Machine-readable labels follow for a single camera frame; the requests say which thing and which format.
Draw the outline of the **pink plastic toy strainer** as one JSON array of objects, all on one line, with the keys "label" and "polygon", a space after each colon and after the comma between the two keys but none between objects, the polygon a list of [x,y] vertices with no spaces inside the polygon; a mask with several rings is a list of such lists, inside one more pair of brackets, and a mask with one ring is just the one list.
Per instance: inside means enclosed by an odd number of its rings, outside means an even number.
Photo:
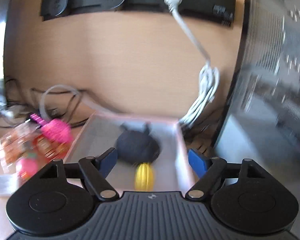
[{"label": "pink plastic toy strainer", "polygon": [[47,122],[34,113],[30,115],[30,118],[40,125],[40,130],[47,139],[58,143],[72,142],[71,128],[62,120],[53,119]]}]

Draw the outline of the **clear bread packet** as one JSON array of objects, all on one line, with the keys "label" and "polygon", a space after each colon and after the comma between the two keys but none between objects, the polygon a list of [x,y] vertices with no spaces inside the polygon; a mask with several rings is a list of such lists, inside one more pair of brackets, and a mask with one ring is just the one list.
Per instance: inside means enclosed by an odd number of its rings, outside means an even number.
[{"label": "clear bread packet", "polygon": [[0,165],[4,173],[15,173],[17,160],[26,153],[34,153],[40,163],[33,145],[36,135],[35,126],[21,124],[0,138]]}]

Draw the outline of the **pink cardboard box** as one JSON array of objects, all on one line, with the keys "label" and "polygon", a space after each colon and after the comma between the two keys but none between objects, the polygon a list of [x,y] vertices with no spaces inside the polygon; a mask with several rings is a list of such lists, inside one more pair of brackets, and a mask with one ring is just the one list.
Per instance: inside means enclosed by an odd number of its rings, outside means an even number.
[{"label": "pink cardboard box", "polygon": [[137,168],[142,163],[148,163],[153,172],[153,191],[185,193],[195,182],[177,120],[93,114],[78,133],[65,161],[98,157],[111,147],[117,149],[118,160],[107,181],[119,193],[135,190]]}]

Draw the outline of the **black plush toy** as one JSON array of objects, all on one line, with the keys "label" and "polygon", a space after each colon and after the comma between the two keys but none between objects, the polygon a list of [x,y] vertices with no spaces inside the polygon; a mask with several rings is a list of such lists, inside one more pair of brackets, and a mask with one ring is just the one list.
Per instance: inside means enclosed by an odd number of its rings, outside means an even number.
[{"label": "black plush toy", "polygon": [[142,131],[120,126],[122,133],[115,142],[118,158],[131,165],[153,163],[160,155],[160,145],[151,135],[150,123],[145,123]]}]

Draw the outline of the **red snack packet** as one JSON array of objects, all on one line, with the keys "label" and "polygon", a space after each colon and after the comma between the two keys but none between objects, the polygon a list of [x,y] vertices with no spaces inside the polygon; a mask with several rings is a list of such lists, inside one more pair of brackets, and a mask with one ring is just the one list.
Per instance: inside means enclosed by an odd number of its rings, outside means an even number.
[{"label": "red snack packet", "polygon": [[35,137],[33,145],[36,151],[45,158],[46,162],[64,159],[70,148],[67,143],[51,141],[43,135]]}]

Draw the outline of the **yellow toy fruit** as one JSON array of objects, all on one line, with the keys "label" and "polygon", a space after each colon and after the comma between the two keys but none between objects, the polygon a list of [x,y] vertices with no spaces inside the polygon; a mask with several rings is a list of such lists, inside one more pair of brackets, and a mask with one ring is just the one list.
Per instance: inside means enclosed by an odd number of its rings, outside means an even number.
[{"label": "yellow toy fruit", "polygon": [[135,173],[136,191],[152,191],[154,187],[154,172],[150,163],[141,163]]}]

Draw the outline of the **pink toy fruit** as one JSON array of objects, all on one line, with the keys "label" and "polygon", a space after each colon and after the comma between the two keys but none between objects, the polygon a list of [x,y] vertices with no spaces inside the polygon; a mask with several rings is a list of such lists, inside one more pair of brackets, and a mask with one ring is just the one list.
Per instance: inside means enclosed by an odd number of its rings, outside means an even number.
[{"label": "pink toy fruit", "polygon": [[37,156],[34,153],[26,153],[21,156],[15,165],[16,173],[23,179],[29,179],[39,170]]}]

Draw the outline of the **glass panel computer case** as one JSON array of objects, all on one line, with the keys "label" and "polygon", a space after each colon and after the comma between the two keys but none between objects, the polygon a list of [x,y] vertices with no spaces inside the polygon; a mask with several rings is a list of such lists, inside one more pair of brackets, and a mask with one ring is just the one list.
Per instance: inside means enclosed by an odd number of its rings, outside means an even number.
[{"label": "glass panel computer case", "polygon": [[245,0],[214,150],[253,159],[300,199],[300,0]]}]

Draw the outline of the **white small packet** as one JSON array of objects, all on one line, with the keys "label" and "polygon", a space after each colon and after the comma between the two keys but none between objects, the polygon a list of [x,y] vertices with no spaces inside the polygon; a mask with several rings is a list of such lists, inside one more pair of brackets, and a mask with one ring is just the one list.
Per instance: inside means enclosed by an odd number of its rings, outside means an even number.
[{"label": "white small packet", "polygon": [[9,197],[19,188],[19,178],[14,174],[0,174],[0,197]]}]

